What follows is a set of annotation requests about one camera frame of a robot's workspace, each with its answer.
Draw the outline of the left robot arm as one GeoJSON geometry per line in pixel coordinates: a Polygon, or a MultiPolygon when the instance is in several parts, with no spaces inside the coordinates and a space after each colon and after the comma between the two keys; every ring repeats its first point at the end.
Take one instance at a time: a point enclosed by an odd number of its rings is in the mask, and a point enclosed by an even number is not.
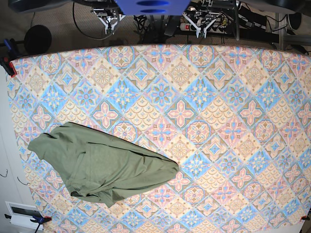
{"type": "Polygon", "coordinates": [[[206,6],[192,4],[182,14],[180,30],[195,32],[197,38],[206,38],[207,32],[216,22],[220,22],[222,16],[222,12],[213,12],[206,6]]]}

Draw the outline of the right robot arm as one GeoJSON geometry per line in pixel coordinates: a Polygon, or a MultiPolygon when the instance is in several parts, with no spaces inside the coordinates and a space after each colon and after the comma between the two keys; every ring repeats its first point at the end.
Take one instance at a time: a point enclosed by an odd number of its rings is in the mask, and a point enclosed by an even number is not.
{"type": "Polygon", "coordinates": [[[114,34],[120,21],[125,18],[125,15],[119,14],[115,8],[112,9],[92,8],[90,12],[94,13],[96,17],[104,25],[104,31],[106,35],[114,34]]]}

